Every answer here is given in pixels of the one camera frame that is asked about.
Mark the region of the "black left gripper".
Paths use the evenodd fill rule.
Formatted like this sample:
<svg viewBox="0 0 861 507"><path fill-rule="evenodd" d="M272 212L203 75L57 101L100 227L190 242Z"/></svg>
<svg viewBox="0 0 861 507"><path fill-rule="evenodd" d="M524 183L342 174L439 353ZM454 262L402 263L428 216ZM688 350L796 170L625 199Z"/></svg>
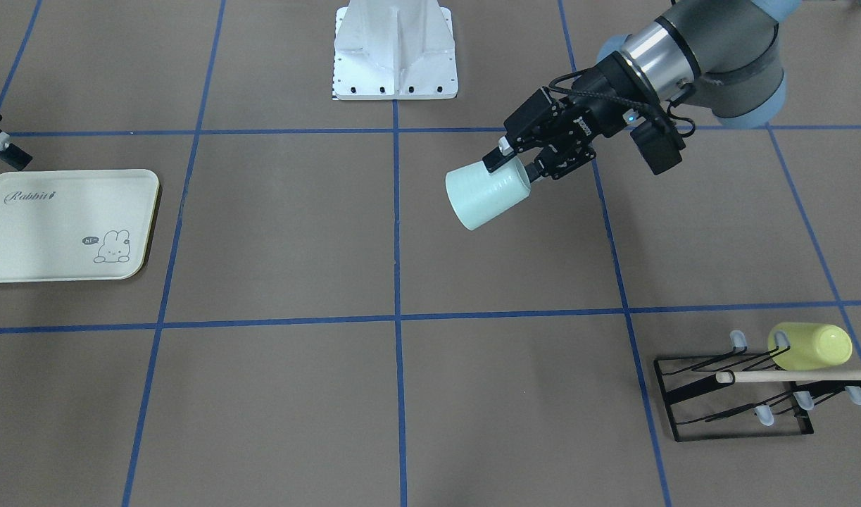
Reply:
<svg viewBox="0 0 861 507"><path fill-rule="evenodd" d="M488 174L508 164L523 170L518 154L540 148L529 164L529 181L559 180L593 161L596 151L588 142L617 134L627 125L628 112L652 118L658 106L652 84L622 54L608 54L594 67L553 78L534 90L505 119L505 135L482 163Z"/></svg>

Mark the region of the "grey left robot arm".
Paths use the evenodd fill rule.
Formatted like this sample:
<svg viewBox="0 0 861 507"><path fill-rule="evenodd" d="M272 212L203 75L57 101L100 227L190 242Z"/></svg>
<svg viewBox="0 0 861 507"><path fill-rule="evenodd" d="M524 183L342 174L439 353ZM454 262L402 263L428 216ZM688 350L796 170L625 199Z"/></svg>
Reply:
<svg viewBox="0 0 861 507"><path fill-rule="evenodd" d="M630 129L652 173L681 163L694 125L676 115L682 104L710 110L732 129L755 128L784 105L787 76L780 28L799 1L674 1L641 31L609 39L597 62L553 78L504 122L504 138L479 163L484 177L519 164L529 182L560 179L596 158L592 142Z"/></svg>

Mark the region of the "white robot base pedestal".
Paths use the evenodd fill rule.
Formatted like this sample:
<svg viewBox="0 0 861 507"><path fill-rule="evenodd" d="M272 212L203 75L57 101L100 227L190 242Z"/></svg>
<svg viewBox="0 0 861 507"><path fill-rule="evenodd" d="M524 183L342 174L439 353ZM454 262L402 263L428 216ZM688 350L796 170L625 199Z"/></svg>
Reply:
<svg viewBox="0 0 861 507"><path fill-rule="evenodd" d="M439 2L350 1L334 21L333 99L457 97L453 16Z"/></svg>

